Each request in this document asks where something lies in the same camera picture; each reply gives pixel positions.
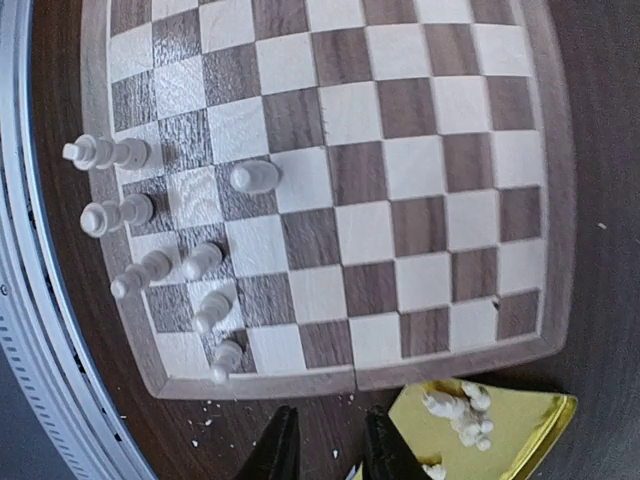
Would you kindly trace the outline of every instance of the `chessboard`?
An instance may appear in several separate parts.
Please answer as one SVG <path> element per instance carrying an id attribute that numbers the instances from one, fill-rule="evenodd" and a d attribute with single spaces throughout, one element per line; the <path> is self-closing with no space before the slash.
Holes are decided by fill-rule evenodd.
<path id="1" fill-rule="evenodd" d="M 152 250 L 173 264 L 119 302 L 153 395 L 389 387 L 562 343 L 566 319 L 547 308 L 557 297 L 546 288 L 549 85 L 520 2 L 107 8 L 105 78 L 93 80 L 106 85 L 108 133 L 145 140 L 151 155 L 141 170 L 90 175 L 96 201 L 142 193 L 155 207 L 150 222 L 101 241 L 111 278 Z M 278 167 L 274 191 L 231 188 L 247 159 Z M 202 242 L 224 260 L 186 281 L 181 262 Z M 200 335 L 191 319 L 212 291 L 233 307 Z M 547 323 L 557 341 L 544 338 Z M 243 360 L 214 385 L 226 339 Z"/>

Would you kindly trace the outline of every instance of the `toppled chess piece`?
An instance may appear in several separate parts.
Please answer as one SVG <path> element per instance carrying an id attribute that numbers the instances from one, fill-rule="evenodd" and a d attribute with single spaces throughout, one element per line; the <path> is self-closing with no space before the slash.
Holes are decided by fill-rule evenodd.
<path id="1" fill-rule="evenodd" d="M 138 170 L 149 158 L 150 148 L 144 140 L 126 138 L 115 142 L 85 134 L 62 149 L 62 157 L 73 162 L 78 170 L 105 170 L 117 165 L 126 170 Z"/>
<path id="2" fill-rule="evenodd" d="M 151 281 L 159 281 L 171 273 L 171 260 L 163 252 L 154 250 L 140 263 L 129 265 L 124 273 L 111 282 L 111 294 L 116 300 L 140 293 Z"/>
<path id="3" fill-rule="evenodd" d="M 200 304 L 200 310 L 191 321 L 193 331 L 200 335 L 209 333 L 216 323 L 224 320 L 231 311 L 231 302 L 220 292 L 211 292 Z"/>
<path id="4" fill-rule="evenodd" d="M 264 160 L 247 160 L 231 170 L 229 182 L 240 193 L 258 195 L 278 186 L 280 171 L 273 163 Z"/>
<path id="5" fill-rule="evenodd" d="M 222 252 L 213 243 L 202 243 L 182 262 L 182 273 L 187 280 L 200 280 L 205 273 L 222 263 Z"/>
<path id="6" fill-rule="evenodd" d="M 142 225 L 151 220 L 153 203 L 146 195 L 134 193 L 125 197 L 120 205 L 112 200 L 90 203 L 80 215 L 82 231 L 93 238 L 118 230 L 124 222 Z"/>
<path id="7" fill-rule="evenodd" d="M 214 351 L 211 366 L 211 380 L 216 385 L 229 381 L 229 374 L 235 372 L 242 360 L 242 348 L 231 340 L 225 340 Z"/>

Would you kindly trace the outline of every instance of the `white chess piece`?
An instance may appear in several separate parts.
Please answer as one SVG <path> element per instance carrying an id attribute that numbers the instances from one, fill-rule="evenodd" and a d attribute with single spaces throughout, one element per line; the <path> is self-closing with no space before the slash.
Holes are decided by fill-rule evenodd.
<path id="1" fill-rule="evenodd" d="M 200 280 L 209 270 L 222 263 L 222 252 L 213 243 L 202 243 L 182 262 L 182 273 L 187 280 Z"/>
<path id="2" fill-rule="evenodd" d="M 229 374 L 236 371 L 242 359 L 242 348 L 231 340 L 222 342 L 214 352 L 211 380 L 216 385 L 229 381 Z"/>
<path id="3" fill-rule="evenodd" d="M 153 203 L 146 195 L 134 193 L 125 197 L 120 205 L 112 200 L 90 203 L 80 215 L 82 231 L 93 238 L 122 227 L 123 222 L 142 225 L 151 220 Z"/>
<path id="4" fill-rule="evenodd" d="M 73 162 L 78 170 L 105 170 L 117 165 L 126 170 L 138 170 L 149 157 L 150 148 L 144 140 L 126 138 L 114 142 L 85 134 L 62 149 L 62 157 Z"/>
<path id="5" fill-rule="evenodd" d="M 171 272 L 171 260 L 155 250 L 144 256 L 140 263 L 129 265 L 124 273 L 111 282 L 111 294 L 116 300 L 141 292 L 151 281 L 165 278 Z"/>
<path id="6" fill-rule="evenodd" d="M 239 163 L 229 177 L 234 190 L 257 195 L 267 193 L 278 186 L 280 171 L 273 163 L 264 160 L 247 160 Z"/>
<path id="7" fill-rule="evenodd" d="M 193 330 L 200 335 L 211 331 L 214 325 L 226 318 L 231 311 L 231 302 L 220 292 L 211 292 L 200 304 L 200 310 L 191 321 Z"/>

